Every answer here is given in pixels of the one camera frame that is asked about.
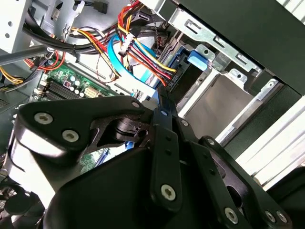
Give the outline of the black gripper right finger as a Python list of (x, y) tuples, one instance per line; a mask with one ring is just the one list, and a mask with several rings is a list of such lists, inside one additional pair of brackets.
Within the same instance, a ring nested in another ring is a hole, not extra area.
[(291, 229), (286, 212), (211, 137), (198, 139), (191, 125), (177, 114), (176, 104), (166, 93), (166, 107), (173, 115), (183, 143), (183, 155), (209, 199), (213, 229)]

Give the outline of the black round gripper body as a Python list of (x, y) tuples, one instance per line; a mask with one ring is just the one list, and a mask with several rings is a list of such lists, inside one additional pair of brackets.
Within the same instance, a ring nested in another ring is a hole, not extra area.
[(45, 229), (247, 229), (237, 213), (232, 223), (192, 166), (181, 162), (183, 201), (171, 213), (153, 204), (149, 195), (152, 155), (129, 150), (75, 178), (53, 197), (43, 219)]

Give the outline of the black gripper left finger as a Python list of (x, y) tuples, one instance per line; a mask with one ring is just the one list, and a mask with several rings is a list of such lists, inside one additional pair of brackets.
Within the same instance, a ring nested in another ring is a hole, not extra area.
[(159, 90), (151, 110), (131, 96), (34, 102), (14, 126), (13, 162), (48, 209), (57, 191), (75, 178), (134, 149), (152, 155), (149, 195), (168, 212), (182, 206), (178, 136)]

